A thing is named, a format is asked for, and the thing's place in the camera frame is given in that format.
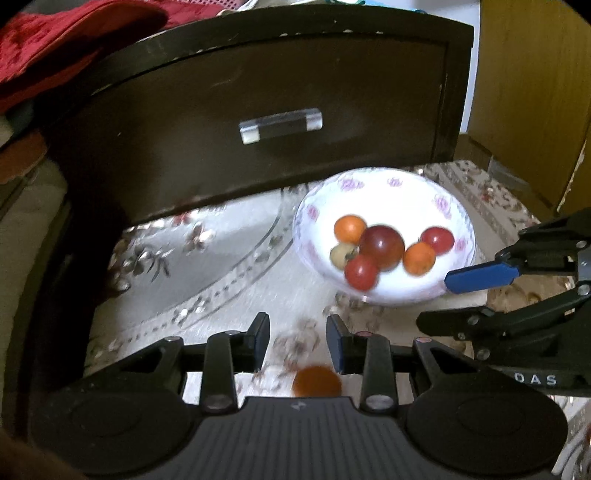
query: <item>red cloth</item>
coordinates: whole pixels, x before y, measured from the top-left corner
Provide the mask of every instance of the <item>red cloth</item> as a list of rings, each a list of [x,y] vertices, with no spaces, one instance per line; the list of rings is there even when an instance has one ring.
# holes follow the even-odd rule
[[[90,0],[54,15],[19,13],[0,30],[0,113],[63,85],[97,57],[221,10],[175,0]]]
[[[178,27],[196,20],[215,17],[224,10],[221,5],[185,3],[177,0],[152,0],[152,3],[167,11],[168,23],[165,28]]]

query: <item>floral bowl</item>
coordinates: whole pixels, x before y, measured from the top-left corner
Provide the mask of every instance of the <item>floral bowl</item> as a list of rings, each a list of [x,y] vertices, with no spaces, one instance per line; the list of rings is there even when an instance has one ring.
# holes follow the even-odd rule
[[[372,290],[361,292],[348,285],[329,258],[338,243],[334,224],[351,214],[369,226],[395,228],[407,248],[431,226],[447,228],[456,242],[449,253],[437,257],[426,275],[410,276],[401,262],[392,271],[381,272]],[[325,180],[300,203],[293,234],[295,250],[309,269],[340,291],[380,305],[419,303],[443,295],[447,272],[473,265],[476,256],[474,229],[462,204],[435,182],[395,168],[360,168]]]

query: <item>drawer handle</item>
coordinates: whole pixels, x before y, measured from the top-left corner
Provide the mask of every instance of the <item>drawer handle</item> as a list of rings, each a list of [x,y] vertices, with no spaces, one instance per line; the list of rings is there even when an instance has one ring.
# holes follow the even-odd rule
[[[240,136],[245,145],[266,138],[283,137],[322,128],[322,112],[317,108],[304,108],[292,112],[275,113],[240,122]]]

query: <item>wooden cabinet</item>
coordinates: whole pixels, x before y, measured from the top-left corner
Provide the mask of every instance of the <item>wooden cabinet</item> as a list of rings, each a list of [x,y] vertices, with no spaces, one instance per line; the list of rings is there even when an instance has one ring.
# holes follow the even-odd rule
[[[481,1],[468,133],[553,211],[579,158],[590,108],[591,26],[585,20],[560,0]],[[591,155],[577,173],[588,170],[587,185],[590,164]],[[589,199],[591,192],[580,195]],[[573,196],[564,207],[574,202]]]

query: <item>lace tablecloth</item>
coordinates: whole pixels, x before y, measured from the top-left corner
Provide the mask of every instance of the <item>lace tablecloth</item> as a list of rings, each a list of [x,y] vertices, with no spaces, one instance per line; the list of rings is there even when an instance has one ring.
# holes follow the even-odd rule
[[[464,204],[476,232],[478,261],[491,259],[515,242],[519,229],[536,222],[509,191],[468,161],[415,171]],[[180,335],[185,343],[202,343],[215,332],[245,330],[257,312],[267,312],[271,340],[265,364],[258,374],[236,376],[239,400],[291,395],[298,368],[330,365],[324,338],[329,313],[340,313],[353,331],[377,332],[410,345],[419,335],[414,321],[421,310],[486,302],[486,292],[475,292],[394,309],[339,294],[311,274],[291,248],[293,215],[308,188],[276,190],[124,232],[110,267],[111,298],[95,312],[87,373],[162,337]],[[360,386],[357,375],[343,378],[343,393],[354,400]],[[200,375],[191,374],[184,399],[198,402],[199,388]],[[411,401],[402,376],[399,388],[401,401]]]

